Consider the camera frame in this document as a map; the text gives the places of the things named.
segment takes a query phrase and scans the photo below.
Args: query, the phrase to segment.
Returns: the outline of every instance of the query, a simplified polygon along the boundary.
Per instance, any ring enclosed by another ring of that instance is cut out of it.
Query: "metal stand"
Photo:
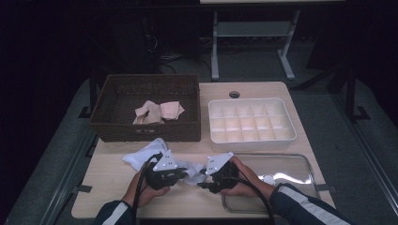
[[[294,80],[295,75],[286,58],[296,25],[299,19],[299,10],[296,10],[291,21],[283,22],[219,22],[217,11],[213,21],[213,51],[211,53],[211,80],[216,82],[220,78],[217,57],[217,37],[286,37],[278,56],[288,80]]]

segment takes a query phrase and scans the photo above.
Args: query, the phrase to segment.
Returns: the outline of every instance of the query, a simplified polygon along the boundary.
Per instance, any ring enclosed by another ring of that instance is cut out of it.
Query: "pink cloth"
[[[148,100],[141,108],[135,110],[137,117],[133,124],[154,124],[164,123],[162,119],[177,120],[179,115],[185,110],[179,104],[179,101],[165,102],[161,105]]]

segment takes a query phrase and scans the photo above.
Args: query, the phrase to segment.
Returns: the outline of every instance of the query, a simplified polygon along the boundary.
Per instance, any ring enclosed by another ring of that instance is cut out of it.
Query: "hand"
[[[269,196],[272,194],[272,191],[274,190],[275,187],[267,183],[264,183],[262,180],[260,180],[257,174],[251,168],[244,165],[242,161],[239,160],[239,158],[231,157],[230,161],[234,163],[239,169],[240,171],[239,178],[251,182],[258,189],[260,189],[260,191],[267,198],[267,200],[269,200]],[[258,197],[258,195],[251,187],[248,187],[240,182],[238,182],[237,185],[231,189],[222,189],[220,193],[222,195],[228,195],[228,196],[237,195],[237,196],[246,196],[246,197]]]
[[[123,196],[122,201],[128,203],[130,206],[133,205],[134,203],[134,197],[135,197],[135,191],[137,189],[138,185],[138,180],[140,179],[141,173],[143,172],[143,169],[141,168],[141,171],[136,173],[134,177],[132,178],[129,188],[126,191],[126,194]],[[160,197],[165,195],[167,192],[169,192],[170,187],[163,187],[159,190],[155,190],[152,187],[148,186],[146,183],[146,180],[144,179],[143,184],[141,186],[141,195],[140,199],[138,201],[138,207],[143,207],[146,204],[148,204],[153,198]]]

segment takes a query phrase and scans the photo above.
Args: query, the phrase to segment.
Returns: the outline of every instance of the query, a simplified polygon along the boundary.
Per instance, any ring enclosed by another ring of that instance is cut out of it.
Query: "white stripe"
[[[279,191],[287,196],[289,196],[291,199],[299,203],[305,210],[307,210],[309,213],[314,215],[316,218],[321,220],[325,224],[336,224],[336,225],[349,225],[349,223],[343,221],[342,219],[334,216],[332,213],[326,211],[325,209],[317,206],[316,204],[313,204],[308,201],[308,198],[305,197],[304,195],[296,192],[295,190],[289,188],[289,187],[281,187],[279,188]]]
[[[102,223],[102,225],[116,224],[116,222],[122,217],[122,215],[124,214],[124,212],[126,212],[127,209],[128,207],[121,202],[114,210],[114,212],[111,214],[111,216]]]

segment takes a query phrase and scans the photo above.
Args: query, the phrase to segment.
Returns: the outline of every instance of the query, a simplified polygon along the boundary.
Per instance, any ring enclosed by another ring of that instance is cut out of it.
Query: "person's arm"
[[[139,171],[132,178],[129,188],[120,201],[113,201],[104,204],[97,214],[93,225],[97,224],[135,224],[135,217],[133,217],[132,207],[135,198],[135,192],[138,185],[142,171]],[[138,207],[143,207],[148,204],[153,198],[163,196],[170,190],[170,187],[163,187],[155,190],[144,183],[141,188],[141,195],[138,202]]]
[[[237,157],[232,157],[231,161],[240,170],[239,178],[248,180],[260,189],[269,201],[272,210],[277,215],[286,218],[289,224],[354,224],[335,208],[317,198],[304,195],[292,185],[279,184],[274,187],[261,181],[257,174]],[[230,196],[257,196],[251,188],[240,183],[234,188],[223,189],[220,193]]]
[[[326,202],[305,195],[290,184],[279,184],[269,202],[289,224],[354,224]]]

